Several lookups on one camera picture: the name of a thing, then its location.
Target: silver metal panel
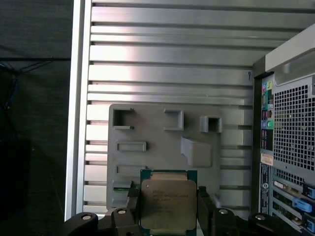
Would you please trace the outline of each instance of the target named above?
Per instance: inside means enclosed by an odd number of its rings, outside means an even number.
[[[161,67],[141,65],[90,65],[89,80],[112,82],[173,83],[251,86],[248,69]]]
[[[221,145],[223,146],[251,146],[251,130],[224,130],[221,134]]]
[[[87,125],[86,140],[107,141],[108,125]],[[221,134],[221,145],[223,146],[251,146],[251,130],[224,130]]]
[[[103,152],[107,153],[107,145],[86,145],[86,152]]]
[[[85,160],[107,162],[107,153],[87,153]]]
[[[91,27],[92,35],[142,35],[142,36],[192,36],[195,38],[207,37],[208,39],[251,39],[254,44],[256,40],[266,40],[266,41],[278,41],[285,42],[292,37],[294,37],[296,32],[289,31],[261,31],[261,30],[241,30],[241,29],[200,29],[200,28],[170,28],[170,27],[144,27],[144,26],[111,26],[111,25],[97,25]]]
[[[239,157],[239,158],[249,158],[252,157],[252,150],[241,150],[241,149],[222,149],[221,157]]]
[[[221,167],[229,167],[236,168],[239,166],[247,166],[250,167],[252,163],[251,158],[236,158],[236,157],[221,157]]]
[[[220,185],[249,186],[251,183],[250,170],[221,170]]]
[[[106,203],[106,186],[84,186],[84,201]]]
[[[178,44],[180,45],[203,45],[203,46],[226,46],[229,47],[257,47],[258,49],[274,49],[279,46],[278,40],[251,40],[239,38],[217,38],[195,37],[195,35],[111,35],[111,34],[92,34],[91,41],[108,43],[159,43],[159,44]]]
[[[77,155],[80,112],[80,85],[82,66],[82,37],[84,23],[84,1],[73,8],[72,53],[69,89],[68,143],[65,182],[64,219],[75,215],[77,194]]]
[[[80,99],[80,122],[79,122],[79,139],[78,143],[78,175],[77,175],[77,198],[76,198],[76,213],[83,210],[83,192],[85,180],[85,145],[86,145],[86,113],[87,113],[87,90],[88,90],[88,75],[89,75],[89,54],[90,54],[90,30],[91,30],[91,1],[85,1],[84,11],[84,35],[82,46],[82,74],[81,74],[81,99]]]
[[[212,7],[226,7],[229,9],[230,7],[243,7],[243,8],[256,8],[259,10],[262,9],[307,9],[314,10],[314,2],[312,0],[277,0],[273,1],[272,4],[268,1],[260,1],[260,0],[233,0],[233,1],[222,1],[222,0],[92,0],[95,3],[120,3],[120,4],[154,4],[154,5],[162,5],[162,6],[212,6]]]
[[[92,22],[125,22],[221,27],[296,28],[314,23],[314,15],[131,7],[92,7]]]
[[[108,125],[87,125],[86,140],[107,141],[108,140]]]
[[[107,94],[89,93],[89,101],[109,101],[109,102],[163,102],[163,103],[187,103],[187,104],[209,104],[209,105],[229,105],[229,106],[251,106],[251,98],[230,98],[230,97],[210,97],[210,96],[178,96],[178,95],[146,95],[146,94]]]
[[[87,120],[108,120],[108,105],[88,105]]]
[[[217,49],[198,47],[99,46],[90,48],[90,60],[115,62],[219,64],[225,66],[251,66],[269,50]]]
[[[221,109],[224,124],[252,125],[252,110]]]
[[[93,213],[106,213],[107,208],[106,206],[83,206],[83,211],[84,212],[93,212]]]
[[[104,176],[95,174],[97,171],[89,176],[95,181],[84,182],[84,165],[87,164],[88,170],[90,167],[107,168],[108,109],[105,106],[111,103],[218,106],[225,125],[221,168],[232,175],[230,179],[222,175],[221,185],[227,189],[230,184],[248,187],[244,174],[249,172],[246,168],[251,158],[251,132],[247,129],[252,126],[252,98],[246,92],[253,82],[251,65],[314,22],[313,1],[93,2],[96,3],[93,18],[103,21],[94,25],[91,24],[91,1],[86,1],[85,15],[84,1],[75,1],[74,12],[80,9],[80,17],[74,15],[73,21],[67,163],[68,167],[73,165],[75,171],[73,175],[67,173],[65,218],[75,211],[99,215],[106,212],[106,207],[93,201],[85,202],[92,206],[83,207],[84,183],[87,186],[106,184]],[[75,27],[80,28],[79,39]],[[91,39],[95,45],[89,58]],[[99,85],[87,95],[88,83],[93,87],[97,83],[115,87],[104,89]],[[77,186],[73,186],[75,181],[78,181]],[[237,208],[233,211],[245,218],[249,213]]]
[[[86,165],[84,181],[107,181],[107,166]]]
[[[217,97],[252,97],[250,88],[218,87],[205,85],[138,85],[138,84],[94,84],[89,85],[89,92],[122,93],[122,94],[158,94],[186,96],[217,96]]]
[[[249,207],[251,193],[249,190],[220,190],[222,207]]]

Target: gray plastic block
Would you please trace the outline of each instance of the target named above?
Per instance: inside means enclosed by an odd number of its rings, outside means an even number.
[[[200,132],[222,133],[222,119],[220,117],[204,116],[200,118]]]
[[[134,126],[132,131],[115,129],[112,124],[115,110],[134,109],[123,112],[123,124]],[[114,191],[113,182],[132,181],[140,184],[141,169],[151,170],[198,170],[198,185],[206,186],[209,194],[219,194],[221,165],[221,135],[216,132],[200,132],[200,117],[212,115],[222,117],[221,108],[213,105],[165,104],[165,103],[119,103],[109,109],[108,126],[108,166],[107,169],[107,207],[119,207],[127,201],[125,191]],[[185,128],[178,131],[178,124]],[[177,128],[166,131],[165,127]],[[189,137],[200,143],[211,144],[210,168],[195,168],[181,154],[181,139]],[[117,142],[144,141],[146,151],[119,151]]]
[[[144,169],[145,166],[117,165],[115,171],[118,176],[139,176],[140,170]]]
[[[176,116],[177,126],[176,127],[164,127],[164,130],[168,131],[183,131],[184,130],[184,112],[182,110],[169,110],[164,109],[164,113],[170,116]]]
[[[212,167],[212,149],[210,144],[182,137],[181,154],[187,158],[187,162],[191,167]]]
[[[117,142],[118,151],[146,151],[147,143],[146,142]]]
[[[121,109],[115,109],[113,111],[113,117],[112,117],[112,126],[114,129],[134,129],[131,125],[125,125],[126,116],[130,113],[133,113],[133,108],[121,108]]]

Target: black box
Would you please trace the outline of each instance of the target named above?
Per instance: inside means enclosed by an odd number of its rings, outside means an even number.
[[[27,204],[30,155],[30,141],[0,141],[0,222]]]

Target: dark fabric background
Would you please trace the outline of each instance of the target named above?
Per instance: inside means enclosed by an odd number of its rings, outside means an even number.
[[[72,11],[73,0],[1,0],[0,57],[69,58]],[[2,236],[44,235],[63,221],[69,77],[66,61],[19,78],[11,113],[19,136],[32,141],[29,203],[0,224]],[[1,79],[3,95],[8,78]]]

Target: horizontal metal slats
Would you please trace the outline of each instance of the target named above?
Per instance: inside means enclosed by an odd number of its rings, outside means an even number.
[[[273,9],[283,9],[283,10],[314,10],[314,4],[312,0],[278,0],[273,1],[272,4],[268,1],[252,0],[233,0],[233,1],[222,1],[222,0],[92,0],[94,3],[106,3],[110,4],[135,4],[135,5],[162,5],[164,7],[169,6],[202,6],[202,7],[222,7],[227,10],[231,7],[241,7],[244,9],[256,9],[256,10],[273,10]]]
[[[310,4],[292,0],[274,4],[241,0],[92,2],[96,4],[89,35],[84,157],[85,196],[93,193],[92,187],[95,198],[84,200],[88,205],[84,210],[106,212],[106,207],[96,204],[104,203],[108,108],[116,102],[220,106],[225,125],[220,184],[225,189],[248,188],[251,65],[313,23]],[[221,190],[220,195],[226,206],[246,217],[248,206],[241,197],[246,198],[248,190],[235,191]],[[227,194],[237,201],[229,204]]]
[[[207,86],[171,86],[171,85],[139,85],[139,84],[92,84],[89,92],[124,93],[124,94],[158,94],[181,96],[215,96],[215,97],[252,97],[249,88],[225,88]]]
[[[92,45],[90,60],[112,62],[174,63],[225,66],[251,66],[269,50],[216,49],[195,47],[148,47]]]
[[[209,104],[228,106],[251,106],[250,98],[229,98],[229,97],[207,97],[207,96],[177,96],[177,95],[146,95],[146,94],[108,94],[89,93],[88,101],[107,102],[162,102],[162,103],[186,103],[186,104]]]
[[[249,79],[249,72],[249,69],[96,64],[90,65],[89,80],[250,86],[252,81]]]
[[[300,13],[250,11],[92,7],[92,22],[124,22],[221,27],[294,28],[313,24],[313,16]]]

